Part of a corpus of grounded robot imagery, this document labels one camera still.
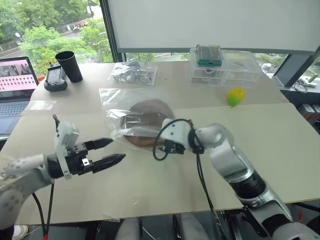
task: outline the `road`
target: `road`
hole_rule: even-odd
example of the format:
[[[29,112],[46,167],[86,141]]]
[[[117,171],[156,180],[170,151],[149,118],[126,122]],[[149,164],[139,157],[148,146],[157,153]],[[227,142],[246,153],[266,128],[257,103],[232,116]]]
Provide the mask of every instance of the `road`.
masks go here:
[[[68,38],[78,38],[82,36],[82,32],[74,33],[72,31],[69,31],[69,32],[62,33],[61,36],[65,36]],[[25,53],[21,51],[19,47],[15,47],[10,50],[0,52],[0,59],[17,58],[17,57],[23,57],[23,56],[25,56]]]

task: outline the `floor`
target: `floor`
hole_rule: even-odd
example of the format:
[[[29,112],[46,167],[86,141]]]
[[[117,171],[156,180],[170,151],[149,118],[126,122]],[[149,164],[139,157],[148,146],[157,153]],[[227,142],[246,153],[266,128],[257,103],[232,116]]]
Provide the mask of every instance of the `floor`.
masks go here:
[[[320,200],[314,200],[305,203],[316,208],[320,208]],[[304,224],[307,224],[310,220],[319,216],[319,212],[306,209],[301,206],[289,204],[288,207],[291,211],[293,219],[297,222],[303,222]],[[201,223],[210,240],[219,239],[217,236],[217,231],[213,227],[215,225],[215,222],[212,219],[210,212],[195,213],[194,216]],[[146,216],[141,217],[140,219],[144,228],[153,237],[152,238],[151,236],[149,236],[145,231],[142,231],[141,240],[176,240],[173,215]],[[252,226],[245,220],[243,214],[237,214],[236,219],[243,240],[270,239],[258,236],[253,230]],[[103,221],[99,228],[98,234],[95,237],[95,240],[113,240],[117,234],[119,226],[119,222]],[[29,231],[31,232],[37,227],[38,226],[30,226]],[[49,240],[89,240],[86,239],[86,233],[87,230],[85,228],[51,226],[49,231]],[[29,234],[24,238],[24,240],[40,239],[42,239],[42,230],[40,228],[36,229],[32,234]]]

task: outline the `clear plastic box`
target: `clear plastic box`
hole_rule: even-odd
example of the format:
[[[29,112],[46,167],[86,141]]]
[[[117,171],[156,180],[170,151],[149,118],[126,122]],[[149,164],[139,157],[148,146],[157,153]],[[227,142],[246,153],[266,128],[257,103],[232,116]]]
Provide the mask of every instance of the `clear plastic box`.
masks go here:
[[[189,62],[191,70],[191,84],[220,86],[226,77],[227,69],[224,63],[219,67],[198,66],[196,48],[190,49]]]
[[[255,57],[249,51],[222,50],[227,75],[224,86],[252,88],[263,74]]]

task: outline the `white table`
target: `white table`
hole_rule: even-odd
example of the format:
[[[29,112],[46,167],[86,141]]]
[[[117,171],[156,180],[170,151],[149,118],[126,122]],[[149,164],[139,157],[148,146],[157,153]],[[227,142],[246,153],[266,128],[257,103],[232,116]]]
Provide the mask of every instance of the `white table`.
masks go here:
[[[156,87],[162,86],[184,100],[172,106],[176,117],[190,118],[196,127],[213,122],[224,124],[260,175],[286,203],[320,198],[319,135],[284,99],[271,80],[261,76],[257,88],[247,91],[243,104],[230,108],[225,97],[226,88],[189,85],[184,74],[187,70],[185,62],[162,62],[158,66]],[[53,112],[79,128],[79,141],[109,136],[110,128],[101,109],[98,88],[136,86],[108,81],[112,64],[85,64],[80,69],[84,80],[70,83],[68,91],[49,93],[43,89],[43,83],[38,86],[33,101],[57,102],[51,110],[25,111],[0,152],[0,167],[9,161],[7,156],[19,158],[53,153]],[[113,153],[126,153],[126,157],[118,165],[96,174],[76,175],[68,181],[56,180],[52,223],[209,209],[194,154],[173,155],[158,162],[151,152],[115,141],[91,151],[89,158],[96,161]],[[210,166],[208,156],[204,154],[201,159],[205,178],[212,183],[208,188],[215,208],[240,208],[232,188]],[[49,193],[49,187],[37,192],[45,217]],[[39,221],[37,207],[30,197],[23,205],[17,223],[38,224]]]

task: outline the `window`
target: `window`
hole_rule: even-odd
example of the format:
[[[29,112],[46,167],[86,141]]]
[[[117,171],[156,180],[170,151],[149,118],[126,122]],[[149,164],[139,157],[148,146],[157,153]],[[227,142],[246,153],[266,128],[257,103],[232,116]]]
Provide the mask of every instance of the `window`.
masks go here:
[[[261,70],[269,77],[272,77],[276,73],[288,57],[288,54],[277,53],[254,53],[253,55]]]
[[[139,52],[126,53],[126,60],[138,60],[143,62],[174,62],[174,61],[188,61],[188,52]]]
[[[61,51],[113,62],[99,0],[0,0],[0,59],[28,56],[37,75]]]
[[[320,77],[320,57],[318,57],[311,66],[302,74],[303,77],[311,78],[317,75]]]

